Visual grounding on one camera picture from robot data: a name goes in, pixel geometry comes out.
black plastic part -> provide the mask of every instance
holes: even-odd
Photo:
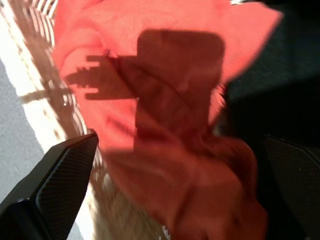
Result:
[[[264,141],[281,195],[311,239],[320,239],[320,147],[267,136]]]
[[[94,133],[53,146],[0,204],[0,240],[67,239],[97,145]]]

white surface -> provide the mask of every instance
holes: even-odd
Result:
[[[4,173],[12,176],[9,179],[1,180],[1,182],[7,183],[5,186],[8,188],[2,189],[3,186],[0,185],[0,199],[2,200],[5,195],[8,194],[9,190],[37,164],[43,153],[51,146],[58,143],[53,131],[53,126],[54,128],[57,128],[59,124],[57,122],[52,122],[52,120],[49,121],[45,117],[43,110],[48,107],[48,103],[45,99],[31,101],[30,103],[23,105],[19,102],[20,96],[32,93],[36,91],[36,89],[29,80],[26,66],[22,63],[17,51],[17,46],[8,33],[7,24],[1,16],[0,36],[0,60],[3,63],[2,68],[0,66],[0,91],[2,91],[1,95],[3,96],[0,98],[0,104],[4,109],[6,109],[6,106],[11,108],[7,109],[8,114],[6,116],[11,116],[13,113],[14,119],[21,119],[23,122],[21,124],[18,123],[18,125],[24,125],[23,129],[26,129],[21,130],[21,127],[14,127],[12,125],[14,121],[9,120],[4,114],[2,115],[2,118],[0,118],[0,126],[2,123],[2,128],[10,129],[11,136],[14,136],[12,138],[12,141],[14,142],[5,142],[6,144],[4,144],[4,142],[0,143],[0,150],[6,151],[8,156],[18,156],[18,158],[23,156],[24,158],[21,159],[21,162],[19,162],[18,159],[15,159],[14,162],[10,162],[9,159],[2,158],[3,161],[8,161],[6,163],[12,163],[12,165],[7,164],[7,167],[10,169],[5,169],[4,167],[0,168],[0,170],[3,169],[5,171]],[[4,141],[4,139],[9,139],[5,138],[6,136],[3,134],[2,137],[2,141]],[[73,226],[68,240],[92,239],[93,223],[87,204],[82,204],[75,222],[76,224]]]

red cloth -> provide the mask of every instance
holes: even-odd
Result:
[[[53,58],[115,184],[173,239],[260,240],[256,160],[212,136],[280,14],[228,0],[59,0]]]

fabric fold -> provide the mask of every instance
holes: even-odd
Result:
[[[173,239],[258,240],[267,214],[241,140],[212,136],[225,85],[281,15],[227,0],[60,0],[53,58],[115,184]]]

